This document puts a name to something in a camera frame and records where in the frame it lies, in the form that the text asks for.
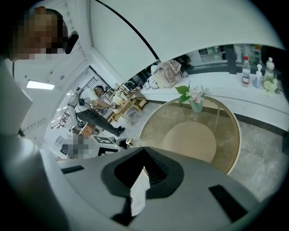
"dark pants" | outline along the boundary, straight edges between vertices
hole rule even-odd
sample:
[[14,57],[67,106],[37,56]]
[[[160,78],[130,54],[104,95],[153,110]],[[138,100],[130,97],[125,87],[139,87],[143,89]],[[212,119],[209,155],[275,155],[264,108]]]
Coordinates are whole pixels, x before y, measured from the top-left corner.
[[114,128],[103,116],[99,115],[95,110],[85,110],[76,113],[77,117],[84,122],[89,122],[94,126],[101,127],[102,129],[117,134],[118,130]]

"ceiling light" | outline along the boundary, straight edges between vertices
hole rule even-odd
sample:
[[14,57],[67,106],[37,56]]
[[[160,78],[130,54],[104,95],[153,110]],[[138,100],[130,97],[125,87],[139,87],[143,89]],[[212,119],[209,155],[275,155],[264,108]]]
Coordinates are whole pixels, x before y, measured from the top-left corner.
[[53,84],[41,83],[29,80],[27,83],[27,88],[37,88],[37,89],[47,89],[52,90],[55,87]]

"glass vase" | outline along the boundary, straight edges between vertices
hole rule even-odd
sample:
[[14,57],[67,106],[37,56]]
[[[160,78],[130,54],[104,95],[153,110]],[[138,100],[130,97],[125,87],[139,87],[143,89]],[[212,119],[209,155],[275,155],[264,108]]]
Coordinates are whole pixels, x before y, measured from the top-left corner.
[[189,100],[191,108],[195,113],[200,113],[203,110],[203,100],[200,103],[196,103],[193,100]]

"black shoe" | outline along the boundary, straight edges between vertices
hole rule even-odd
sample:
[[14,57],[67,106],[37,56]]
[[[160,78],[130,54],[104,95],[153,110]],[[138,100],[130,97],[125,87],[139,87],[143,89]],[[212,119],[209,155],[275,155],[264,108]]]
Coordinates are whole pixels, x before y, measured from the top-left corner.
[[116,136],[116,137],[119,137],[124,131],[125,131],[125,128],[121,128],[121,129],[119,130],[119,132],[115,134],[115,136]]

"clothes pile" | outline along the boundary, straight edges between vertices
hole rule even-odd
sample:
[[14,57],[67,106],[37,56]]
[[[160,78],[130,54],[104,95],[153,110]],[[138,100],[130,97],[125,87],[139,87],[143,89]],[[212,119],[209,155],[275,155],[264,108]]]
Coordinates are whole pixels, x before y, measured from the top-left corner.
[[160,63],[158,65],[151,66],[151,74],[147,80],[147,82],[144,84],[143,88],[145,90],[149,90],[150,88],[157,89],[158,85],[154,79],[154,74],[164,71],[165,76],[168,80],[168,82],[174,82],[175,76],[180,72],[181,70],[181,64],[175,60],[169,60],[163,63]]

